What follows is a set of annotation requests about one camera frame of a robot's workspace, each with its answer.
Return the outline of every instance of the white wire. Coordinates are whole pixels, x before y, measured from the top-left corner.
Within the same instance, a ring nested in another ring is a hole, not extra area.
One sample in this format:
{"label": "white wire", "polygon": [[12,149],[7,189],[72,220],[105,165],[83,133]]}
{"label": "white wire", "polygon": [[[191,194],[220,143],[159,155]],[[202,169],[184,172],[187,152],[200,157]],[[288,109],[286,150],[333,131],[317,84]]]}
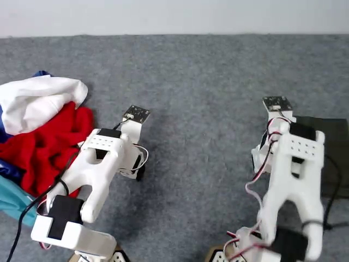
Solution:
{"label": "white wire", "polygon": [[225,249],[227,248],[228,245],[230,245],[230,244],[232,244],[232,243],[234,243],[234,242],[237,242],[237,241],[239,241],[238,238],[236,238],[236,239],[230,239],[229,241],[227,241],[227,242],[224,244],[224,246],[223,246],[223,255],[225,256],[226,259],[228,259],[228,258],[227,258],[226,255],[225,255]]}
{"label": "white wire", "polygon": [[142,166],[145,165],[145,163],[148,161],[148,158],[149,158],[149,151],[145,147],[137,145],[137,144],[133,144],[133,145],[135,147],[143,149],[147,153],[147,157],[146,157],[146,159],[143,161],[143,163],[138,168],[133,168],[133,169],[130,169],[128,171],[136,171],[136,170],[140,169]]}

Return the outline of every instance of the gray carpet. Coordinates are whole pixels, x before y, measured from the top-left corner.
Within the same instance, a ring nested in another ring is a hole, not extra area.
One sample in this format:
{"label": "gray carpet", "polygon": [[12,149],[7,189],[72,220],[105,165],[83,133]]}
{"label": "gray carpet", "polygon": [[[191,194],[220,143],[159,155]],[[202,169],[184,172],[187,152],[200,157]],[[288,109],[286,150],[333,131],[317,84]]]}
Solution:
{"label": "gray carpet", "polygon": [[[349,36],[0,39],[0,63],[0,83],[40,69],[81,79],[98,127],[113,127],[130,104],[152,111],[140,141],[151,154],[144,179],[116,176],[91,225],[115,236],[132,262],[203,261],[226,230],[254,224],[258,206],[244,183],[266,125],[263,96],[287,96],[297,115],[349,118]],[[265,176],[255,188],[264,193],[267,183]],[[299,228],[296,214],[283,208],[279,223]],[[330,221],[348,214],[348,201],[337,201]],[[1,213],[2,261],[16,228]],[[325,233],[320,261],[348,258],[348,235]],[[42,251],[24,228],[13,261],[66,261],[71,253]]]}

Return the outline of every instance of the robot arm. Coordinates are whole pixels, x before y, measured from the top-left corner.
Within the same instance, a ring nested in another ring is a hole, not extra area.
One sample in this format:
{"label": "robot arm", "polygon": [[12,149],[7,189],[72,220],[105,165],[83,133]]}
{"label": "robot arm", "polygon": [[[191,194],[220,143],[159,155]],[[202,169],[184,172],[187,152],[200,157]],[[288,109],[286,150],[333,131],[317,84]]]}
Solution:
{"label": "robot arm", "polygon": [[65,196],[61,183],[46,198],[47,216],[38,215],[32,230],[33,240],[76,250],[90,261],[111,258],[116,246],[113,236],[85,228],[93,223],[108,196],[114,174],[136,179],[144,171],[146,159],[136,143],[149,111],[131,106],[123,116],[121,131],[95,129],[62,176],[69,192],[84,185],[92,191],[86,201]]}
{"label": "robot arm", "polygon": [[[288,261],[314,261],[322,249],[324,134],[297,124],[285,97],[265,97],[263,102],[268,111],[267,131],[251,153],[256,180],[263,172],[270,173],[269,188],[257,216],[260,233],[256,236],[250,228],[239,229],[238,250],[248,262],[279,262],[284,256]],[[286,200],[297,207],[304,224],[302,234],[277,226]],[[252,246],[263,248],[249,249]]]}
{"label": "robot arm", "polygon": [[273,160],[269,189],[263,198],[258,214],[260,231],[269,245],[276,236],[279,209],[286,200],[295,203],[302,223],[310,223],[303,229],[308,237],[307,260],[319,258],[322,249],[323,207],[320,201],[321,169],[324,157],[324,134],[316,132],[316,140],[290,133],[289,124],[280,126],[282,135],[272,146]]}

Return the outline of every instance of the cloth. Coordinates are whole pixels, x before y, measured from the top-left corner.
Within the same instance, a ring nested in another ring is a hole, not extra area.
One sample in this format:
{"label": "cloth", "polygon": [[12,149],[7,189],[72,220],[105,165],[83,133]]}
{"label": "cloth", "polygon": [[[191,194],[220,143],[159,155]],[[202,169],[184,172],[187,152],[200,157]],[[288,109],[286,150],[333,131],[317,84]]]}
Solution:
{"label": "cloth", "polygon": [[[3,210],[9,216],[19,219],[23,210],[30,204],[31,195],[24,192],[14,182],[0,176],[0,210]],[[23,223],[32,227],[37,217],[37,206],[33,206],[24,216]]]}
{"label": "cloth", "polygon": [[0,86],[2,122],[6,133],[28,133],[42,126],[63,105],[84,101],[87,87],[80,80],[50,75],[13,81]]}
{"label": "cloth", "polygon": [[6,140],[8,140],[12,135],[9,135],[6,133],[4,124],[2,123],[1,115],[2,115],[2,108],[0,106],[0,143],[5,143]]}
{"label": "cloth", "polygon": [[18,167],[0,159],[0,175],[20,185],[23,172]]}
{"label": "cloth", "polygon": [[37,76],[43,76],[43,75],[50,75],[50,76],[54,77],[54,75],[51,75],[49,72],[47,72],[45,70],[37,71],[32,77],[36,78]]}
{"label": "cloth", "polygon": [[[37,71],[32,77],[35,78],[37,76],[43,76],[43,75],[53,76],[45,70],[40,70],[40,71]],[[6,133],[4,124],[2,123],[2,108],[0,105],[0,143],[5,143],[6,140],[8,140],[10,137],[12,137],[12,135]]]}
{"label": "cloth", "polygon": [[0,159],[24,170],[21,187],[37,197],[54,181],[74,147],[90,134],[93,115],[89,108],[75,110],[75,103],[65,104],[48,123],[30,132],[16,135],[0,144]]}

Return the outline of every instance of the red fabric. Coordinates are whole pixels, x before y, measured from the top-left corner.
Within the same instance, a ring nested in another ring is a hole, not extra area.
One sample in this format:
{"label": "red fabric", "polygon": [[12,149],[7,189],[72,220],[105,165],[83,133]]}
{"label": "red fabric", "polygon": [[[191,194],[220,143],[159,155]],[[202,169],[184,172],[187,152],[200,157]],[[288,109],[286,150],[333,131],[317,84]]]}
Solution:
{"label": "red fabric", "polygon": [[55,176],[78,151],[74,146],[84,141],[92,128],[91,109],[75,110],[75,103],[70,102],[48,123],[0,144],[0,159],[25,171],[21,187],[37,197],[53,184]]}

